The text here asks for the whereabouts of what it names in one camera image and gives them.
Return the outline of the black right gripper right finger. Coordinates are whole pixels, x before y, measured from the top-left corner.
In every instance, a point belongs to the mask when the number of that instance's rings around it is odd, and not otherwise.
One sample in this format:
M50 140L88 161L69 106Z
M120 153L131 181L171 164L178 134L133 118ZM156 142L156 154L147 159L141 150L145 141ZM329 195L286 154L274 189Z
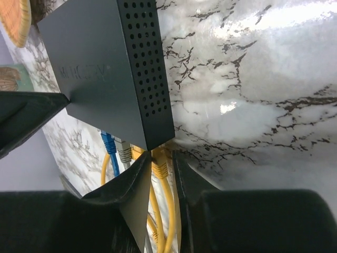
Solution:
M222 191L172 157L180 252L336 252L336 220L304 189Z

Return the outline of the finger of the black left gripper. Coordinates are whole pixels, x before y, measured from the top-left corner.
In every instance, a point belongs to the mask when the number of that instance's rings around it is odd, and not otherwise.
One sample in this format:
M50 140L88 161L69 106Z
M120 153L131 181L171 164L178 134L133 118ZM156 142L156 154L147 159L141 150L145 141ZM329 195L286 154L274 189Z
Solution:
M61 93L1 92L1 158L25 143L70 101Z

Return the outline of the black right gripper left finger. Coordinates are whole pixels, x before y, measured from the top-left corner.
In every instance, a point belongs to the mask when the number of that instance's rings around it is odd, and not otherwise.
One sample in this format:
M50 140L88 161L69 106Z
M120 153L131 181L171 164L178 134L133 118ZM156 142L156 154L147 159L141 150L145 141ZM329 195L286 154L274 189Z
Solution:
M68 191L1 193L1 252L143 252L151 153L79 198Z

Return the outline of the black network switch box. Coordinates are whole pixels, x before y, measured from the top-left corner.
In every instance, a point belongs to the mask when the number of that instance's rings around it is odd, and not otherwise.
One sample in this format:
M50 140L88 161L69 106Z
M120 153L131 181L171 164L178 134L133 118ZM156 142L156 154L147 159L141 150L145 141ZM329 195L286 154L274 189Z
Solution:
M38 23L68 115L144 150L175 136L155 1L67 1Z

